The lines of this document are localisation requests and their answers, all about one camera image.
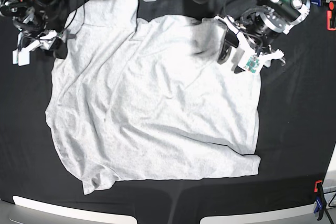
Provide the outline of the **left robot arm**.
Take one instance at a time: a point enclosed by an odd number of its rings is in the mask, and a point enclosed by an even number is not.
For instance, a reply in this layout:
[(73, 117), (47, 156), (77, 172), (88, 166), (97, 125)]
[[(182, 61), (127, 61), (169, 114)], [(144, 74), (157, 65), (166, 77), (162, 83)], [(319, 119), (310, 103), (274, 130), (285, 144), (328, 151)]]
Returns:
[(271, 66), (273, 60), (286, 64), (284, 52), (273, 49), (272, 42), (281, 34), (302, 23), (310, 13), (309, 0), (269, 0), (266, 5), (255, 6), (244, 11), (238, 20), (223, 11), (215, 19), (224, 24), (227, 33), (232, 33), (238, 42), (224, 38), (222, 52), (217, 62), (234, 61), (234, 71), (260, 73)]

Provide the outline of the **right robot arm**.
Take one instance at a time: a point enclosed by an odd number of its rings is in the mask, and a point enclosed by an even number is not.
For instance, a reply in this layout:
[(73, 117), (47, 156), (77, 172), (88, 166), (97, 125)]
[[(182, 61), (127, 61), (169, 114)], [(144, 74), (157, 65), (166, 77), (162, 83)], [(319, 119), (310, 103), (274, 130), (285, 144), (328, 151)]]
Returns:
[(1, 16), (9, 17), (19, 31), (12, 62), (25, 66), (30, 54), (40, 49), (47, 56), (66, 59), (68, 27), (53, 29), (51, 23), (60, 19), (63, 0), (1, 0)]

